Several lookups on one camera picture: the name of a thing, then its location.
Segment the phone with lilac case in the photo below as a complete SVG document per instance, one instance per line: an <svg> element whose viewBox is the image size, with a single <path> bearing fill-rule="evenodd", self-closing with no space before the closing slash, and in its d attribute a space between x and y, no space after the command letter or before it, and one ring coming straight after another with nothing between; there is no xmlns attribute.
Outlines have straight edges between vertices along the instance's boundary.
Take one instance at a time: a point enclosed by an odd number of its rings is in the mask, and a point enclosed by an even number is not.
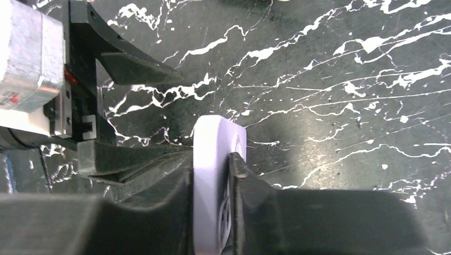
<svg viewBox="0 0 451 255"><path fill-rule="evenodd" d="M220 115L203 115L193 136L195 254L221 254L231 230L228 156L245 159L246 129Z"/></svg>

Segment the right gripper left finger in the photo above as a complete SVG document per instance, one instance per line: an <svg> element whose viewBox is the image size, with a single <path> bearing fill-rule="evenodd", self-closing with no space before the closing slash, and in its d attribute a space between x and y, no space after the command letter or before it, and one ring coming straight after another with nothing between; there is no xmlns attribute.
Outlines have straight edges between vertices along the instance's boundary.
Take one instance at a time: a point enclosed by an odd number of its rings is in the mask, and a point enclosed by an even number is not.
<svg viewBox="0 0 451 255"><path fill-rule="evenodd" d="M1 254L191 254L191 166L145 190L148 200L1 195Z"/></svg>

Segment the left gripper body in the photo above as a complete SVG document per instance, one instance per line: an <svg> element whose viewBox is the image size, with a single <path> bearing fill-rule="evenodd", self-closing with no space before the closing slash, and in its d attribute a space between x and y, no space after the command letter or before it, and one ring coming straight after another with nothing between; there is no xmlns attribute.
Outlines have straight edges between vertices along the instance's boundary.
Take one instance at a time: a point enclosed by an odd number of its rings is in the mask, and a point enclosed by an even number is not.
<svg viewBox="0 0 451 255"><path fill-rule="evenodd" d="M44 106L49 113L50 137L46 143L75 146L86 140L114 145L114 128L102 110L102 91L97 84L96 61L101 43L93 23L101 21L86 1L62 1L65 45L62 92Z"/></svg>

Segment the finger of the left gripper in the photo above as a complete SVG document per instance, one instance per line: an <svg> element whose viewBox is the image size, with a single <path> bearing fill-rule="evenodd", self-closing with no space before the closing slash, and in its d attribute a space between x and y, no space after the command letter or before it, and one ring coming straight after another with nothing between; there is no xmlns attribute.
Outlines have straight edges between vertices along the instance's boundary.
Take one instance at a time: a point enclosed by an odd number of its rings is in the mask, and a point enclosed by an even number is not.
<svg viewBox="0 0 451 255"><path fill-rule="evenodd" d="M147 147L117 147L96 140L77 144L77 170L81 177L109 185L123 185L168 159L178 158L191 147L152 144Z"/></svg>
<svg viewBox="0 0 451 255"><path fill-rule="evenodd" d="M96 82L99 61L114 83L165 85L182 76L114 31L86 1L70 2L70 72L86 85Z"/></svg>

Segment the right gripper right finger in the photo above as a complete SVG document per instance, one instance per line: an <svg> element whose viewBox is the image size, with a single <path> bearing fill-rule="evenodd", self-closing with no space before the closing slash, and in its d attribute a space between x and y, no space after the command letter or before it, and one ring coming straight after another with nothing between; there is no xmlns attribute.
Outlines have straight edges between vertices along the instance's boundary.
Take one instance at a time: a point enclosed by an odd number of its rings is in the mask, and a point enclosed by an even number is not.
<svg viewBox="0 0 451 255"><path fill-rule="evenodd" d="M280 189L229 155L234 254L421 254L427 243L395 193Z"/></svg>

